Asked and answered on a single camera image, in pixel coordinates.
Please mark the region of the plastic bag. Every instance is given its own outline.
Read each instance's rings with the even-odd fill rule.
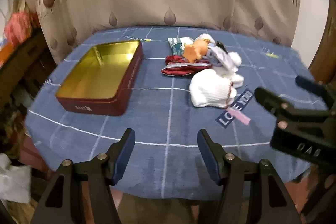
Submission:
[[[4,32],[7,40],[17,46],[19,43],[26,41],[32,35],[32,25],[30,17],[26,12],[12,14],[7,22]]]
[[[30,166],[8,166],[9,158],[0,154],[0,198],[19,202],[30,202]]]

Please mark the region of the orange toy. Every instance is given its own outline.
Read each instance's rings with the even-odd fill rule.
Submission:
[[[195,63],[196,60],[200,60],[202,56],[207,54],[209,43],[209,39],[199,39],[190,45],[185,43],[182,56],[185,57],[189,63]]]

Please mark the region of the open tin box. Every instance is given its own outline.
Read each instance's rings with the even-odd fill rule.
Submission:
[[[142,60],[139,40],[93,46],[56,93],[67,111],[122,115]]]

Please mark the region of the plaid tablecloth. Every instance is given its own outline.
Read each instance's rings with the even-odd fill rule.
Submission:
[[[126,128],[132,128],[136,145],[123,179],[115,186],[117,189],[144,198],[215,199],[221,188],[210,180],[196,141],[198,130],[205,128],[214,142],[243,160],[269,159],[284,182],[304,172],[309,167],[307,162],[270,147],[275,118],[254,98],[243,110],[251,118],[250,124],[245,126],[234,120],[224,129],[216,122],[223,110],[192,105],[191,77],[161,74],[164,59],[171,54],[168,37],[195,39],[205,32],[241,56],[243,62],[238,73],[245,81],[238,93],[263,86],[296,107],[325,108],[319,98],[295,85],[298,74],[312,77],[290,48],[229,32],[188,27],[134,27],[99,32],[58,65],[29,109],[26,126],[47,164],[57,169],[64,159],[89,160],[107,151]],[[66,112],[56,100],[55,92],[78,60],[92,45],[132,37],[143,39],[144,58],[125,114],[108,117]],[[278,58],[266,53],[274,53]]]

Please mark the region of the wall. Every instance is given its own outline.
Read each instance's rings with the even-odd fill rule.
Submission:
[[[297,50],[302,62],[309,67],[326,26],[329,0],[301,0],[299,18],[292,48]]]

